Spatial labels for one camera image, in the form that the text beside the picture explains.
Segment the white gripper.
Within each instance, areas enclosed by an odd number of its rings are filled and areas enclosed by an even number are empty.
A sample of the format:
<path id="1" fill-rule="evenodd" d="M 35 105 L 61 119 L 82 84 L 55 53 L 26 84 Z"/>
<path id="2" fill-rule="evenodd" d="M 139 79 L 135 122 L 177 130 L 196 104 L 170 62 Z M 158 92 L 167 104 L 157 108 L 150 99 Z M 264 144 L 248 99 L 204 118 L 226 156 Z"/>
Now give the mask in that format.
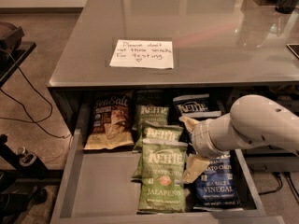
<path id="1" fill-rule="evenodd" d="M 181 116 L 179 120 L 184 124 L 186 130 L 192 133 L 192 147 L 198 154 L 190 154 L 186 160 L 186 169 L 182 176 L 182 182 L 190 184 L 208 167 L 208 158 L 218 157 L 219 151 L 213 145 L 209 135 L 210 119 L 198 121 L 187 116 Z"/>

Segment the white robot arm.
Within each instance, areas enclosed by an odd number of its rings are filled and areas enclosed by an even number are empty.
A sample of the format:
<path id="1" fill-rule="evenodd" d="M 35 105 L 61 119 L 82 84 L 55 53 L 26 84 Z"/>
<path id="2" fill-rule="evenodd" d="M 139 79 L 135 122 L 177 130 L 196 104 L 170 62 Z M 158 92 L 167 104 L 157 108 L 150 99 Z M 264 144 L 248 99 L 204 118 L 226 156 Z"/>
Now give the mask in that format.
<path id="1" fill-rule="evenodd" d="M 230 112 L 216 119 L 179 118 L 191 134 L 195 153 L 186 160 L 182 182 L 192 183 L 209 161 L 235 149 L 274 146 L 295 154 L 299 151 L 299 117 L 261 95 L 237 99 Z"/>

